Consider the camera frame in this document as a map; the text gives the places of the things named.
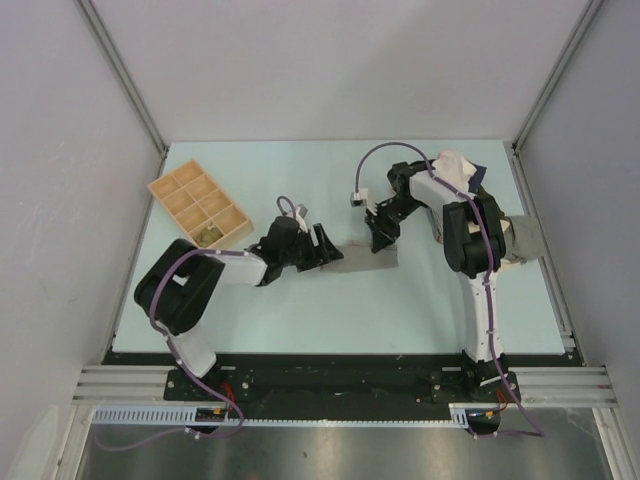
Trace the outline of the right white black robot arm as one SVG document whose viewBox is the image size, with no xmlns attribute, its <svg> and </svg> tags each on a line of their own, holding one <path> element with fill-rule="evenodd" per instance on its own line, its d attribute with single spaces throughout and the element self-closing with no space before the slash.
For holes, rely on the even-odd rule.
<svg viewBox="0 0 640 480">
<path fill-rule="evenodd" d="M 469 399 L 484 401 L 508 372 L 497 321 L 496 281 L 506 254 L 497 203 L 455 187 L 425 161 L 396 163 L 387 179 L 394 195 L 366 209 L 371 252 L 395 244 L 400 223 L 416 209 L 440 215 L 445 260 L 459 279 L 466 318 L 461 388 Z"/>
</svg>

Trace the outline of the grey underwear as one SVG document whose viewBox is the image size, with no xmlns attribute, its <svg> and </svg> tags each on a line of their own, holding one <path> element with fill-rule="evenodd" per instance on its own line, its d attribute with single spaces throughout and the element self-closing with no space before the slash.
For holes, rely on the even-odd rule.
<svg viewBox="0 0 640 480">
<path fill-rule="evenodd" d="M 335 274 L 367 272 L 397 268 L 399 264 L 398 250 L 395 245 L 373 253 L 369 243 L 349 241 L 339 245 L 338 250 L 343 254 L 343 258 L 322 266 L 323 272 Z"/>
</svg>

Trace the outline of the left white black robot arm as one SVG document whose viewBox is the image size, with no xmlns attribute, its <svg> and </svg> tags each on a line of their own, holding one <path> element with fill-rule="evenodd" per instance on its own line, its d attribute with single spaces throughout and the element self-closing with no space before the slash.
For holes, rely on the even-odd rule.
<svg viewBox="0 0 640 480">
<path fill-rule="evenodd" d="M 281 215 L 258 243 L 244 250 L 198 248 L 185 239 L 173 241 L 139 281 L 133 298 L 188 374 L 187 389 L 207 400 L 221 387 L 221 376 L 212 369 L 216 353 L 200 327 L 215 289 L 265 287 L 287 267 L 305 272 L 343 258 L 321 224 L 307 228 L 301 220 Z"/>
</svg>

